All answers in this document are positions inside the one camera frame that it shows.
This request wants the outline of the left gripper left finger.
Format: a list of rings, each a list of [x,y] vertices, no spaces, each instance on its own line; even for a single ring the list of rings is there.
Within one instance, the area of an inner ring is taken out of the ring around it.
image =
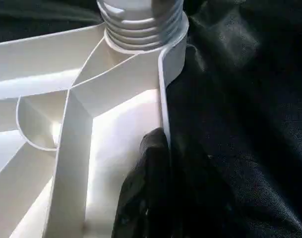
[[[119,195],[113,238],[169,238],[172,235],[171,166],[166,135],[157,128],[144,135],[140,158]]]

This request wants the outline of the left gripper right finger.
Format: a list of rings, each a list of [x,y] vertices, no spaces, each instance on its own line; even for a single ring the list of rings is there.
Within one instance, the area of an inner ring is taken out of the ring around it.
[[[241,215],[211,157],[192,136],[172,136],[186,238],[239,238]]]

